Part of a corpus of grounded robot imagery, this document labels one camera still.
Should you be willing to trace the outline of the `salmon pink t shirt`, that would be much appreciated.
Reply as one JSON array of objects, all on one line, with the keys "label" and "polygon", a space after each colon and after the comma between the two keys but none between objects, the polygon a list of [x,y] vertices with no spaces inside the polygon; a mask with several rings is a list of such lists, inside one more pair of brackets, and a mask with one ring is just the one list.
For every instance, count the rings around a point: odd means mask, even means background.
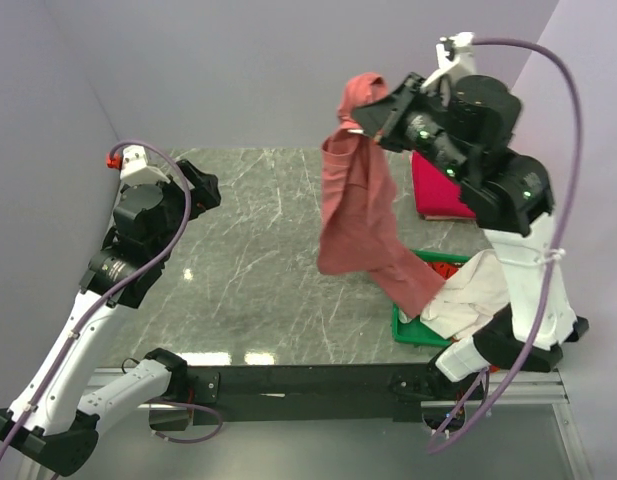
[{"label": "salmon pink t shirt", "polygon": [[321,219],[317,268],[323,275],[367,273],[410,318],[418,316],[445,280],[398,238],[397,187],[384,151],[358,132],[354,108],[388,94],[381,75],[350,79],[337,109],[339,125],[321,145]]}]

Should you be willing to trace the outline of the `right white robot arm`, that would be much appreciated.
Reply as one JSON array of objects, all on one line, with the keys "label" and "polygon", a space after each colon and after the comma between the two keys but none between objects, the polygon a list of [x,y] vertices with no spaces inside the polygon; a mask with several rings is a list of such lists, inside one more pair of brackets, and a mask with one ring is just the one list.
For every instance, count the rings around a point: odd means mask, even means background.
[{"label": "right white robot arm", "polygon": [[351,111],[378,146],[417,153],[459,186],[503,268],[506,305],[428,363],[419,383],[426,399],[452,397],[491,366],[548,373],[563,357],[562,344],[578,341],[589,328],[570,306],[558,271],[549,174],[509,147],[521,111],[520,99],[492,77],[468,75],[442,95],[425,92],[414,73]]}]

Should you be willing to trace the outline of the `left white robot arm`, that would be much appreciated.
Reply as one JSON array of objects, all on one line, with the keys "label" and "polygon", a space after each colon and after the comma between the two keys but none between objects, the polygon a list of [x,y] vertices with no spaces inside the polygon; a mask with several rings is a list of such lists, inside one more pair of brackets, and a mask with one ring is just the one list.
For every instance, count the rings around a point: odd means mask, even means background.
[{"label": "left white robot arm", "polygon": [[0,409],[0,440],[57,475],[77,472],[100,436],[140,404],[188,406],[194,399],[187,362],[164,349],[85,391],[105,347],[161,277],[180,229],[221,203],[215,175],[186,159],[176,165],[181,184],[144,161],[121,168],[111,226],[89,260],[64,328],[28,386]]}]

